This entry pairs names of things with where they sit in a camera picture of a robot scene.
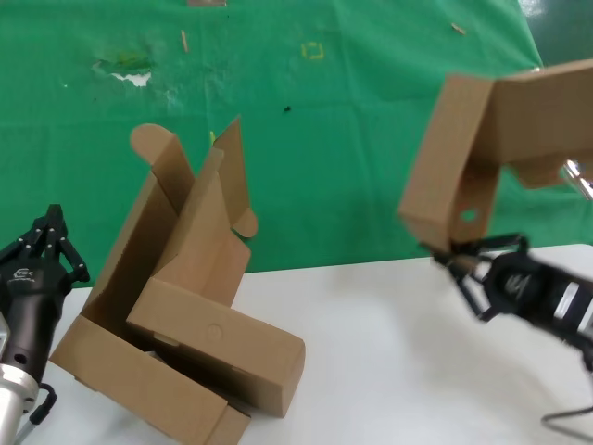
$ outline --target folded cardboard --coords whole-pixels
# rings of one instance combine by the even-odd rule
[[[526,188],[558,184],[568,159],[593,167],[593,60],[499,80],[446,80],[399,204],[423,243],[483,237],[501,168]]]
[[[250,256],[233,231],[258,230],[240,122],[197,177],[157,125],[134,130],[132,147],[151,172],[51,360],[183,444],[236,444],[249,418],[204,385],[284,415],[305,355],[299,338],[230,308]]]
[[[156,126],[137,128],[132,146],[153,165],[173,159],[169,150],[183,153],[178,139]],[[189,166],[185,161],[179,168]],[[154,167],[153,172],[160,174]],[[242,236],[258,228],[249,207],[238,121],[214,142],[185,195],[179,220],[128,322],[163,348],[215,369],[217,386],[225,392],[284,416],[303,371],[304,342],[230,309],[250,253],[231,228]]]
[[[145,351],[126,318],[157,264],[176,215],[149,174],[91,295],[52,355],[99,391],[188,445],[235,445],[249,418]]]

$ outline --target table surface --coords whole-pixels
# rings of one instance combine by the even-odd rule
[[[593,247],[536,255],[593,276]],[[88,292],[68,297],[56,341]],[[510,317],[477,323],[427,259],[248,274],[233,307],[307,344],[288,415],[252,413],[241,445],[572,443],[539,418],[591,401],[575,351]],[[44,380],[59,400],[31,445],[175,443],[52,363]]]

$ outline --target open cardboard box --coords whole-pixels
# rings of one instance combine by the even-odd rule
[[[284,416],[305,360],[300,338],[230,308],[250,256],[232,228],[258,230],[240,122],[197,177],[162,127],[132,147],[151,172],[51,360],[181,443],[236,444],[249,418],[202,384]]]
[[[398,214],[424,244],[482,238],[503,165],[526,188],[558,184],[565,162],[593,167],[593,60],[500,80],[447,79]]]

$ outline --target green backdrop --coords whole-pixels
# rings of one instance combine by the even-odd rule
[[[420,256],[395,208],[445,76],[541,63],[517,0],[4,0],[0,56],[0,243],[61,203],[93,277],[147,172],[132,128],[174,131],[197,169],[237,114],[251,271]],[[507,174],[493,232],[583,241],[589,209]]]

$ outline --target silver metal cylinder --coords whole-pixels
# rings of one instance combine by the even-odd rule
[[[0,388],[0,445],[12,445],[19,430],[25,400],[12,389]]]
[[[39,387],[19,368],[0,364],[0,445],[13,445],[20,418],[35,406]]]

